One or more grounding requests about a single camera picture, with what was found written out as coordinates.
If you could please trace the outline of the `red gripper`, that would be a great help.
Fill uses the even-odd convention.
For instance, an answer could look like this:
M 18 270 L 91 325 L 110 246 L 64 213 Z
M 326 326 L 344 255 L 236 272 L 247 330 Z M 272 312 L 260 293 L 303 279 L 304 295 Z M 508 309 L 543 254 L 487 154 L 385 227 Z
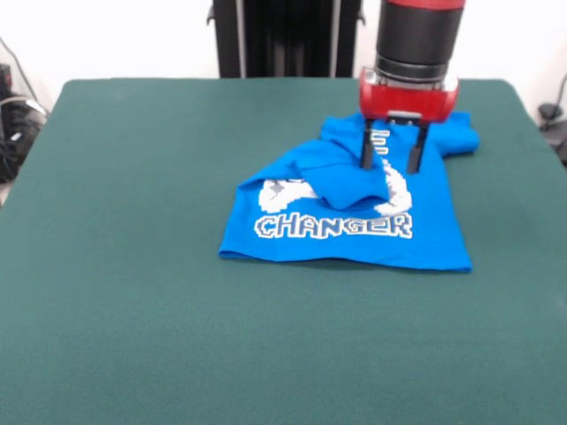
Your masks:
M 374 147 L 371 141 L 374 120 L 413 120 L 418 125 L 416 144 L 408 158 L 408 174 L 420 170 L 428 123 L 441 123 L 453 111 L 459 80 L 448 74 L 441 82 L 415 83 L 389 79 L 374 68 L 364 67 L 360 74 L 360 110 L 364 119 L 361 149 L 361 168 L 373 166 Z

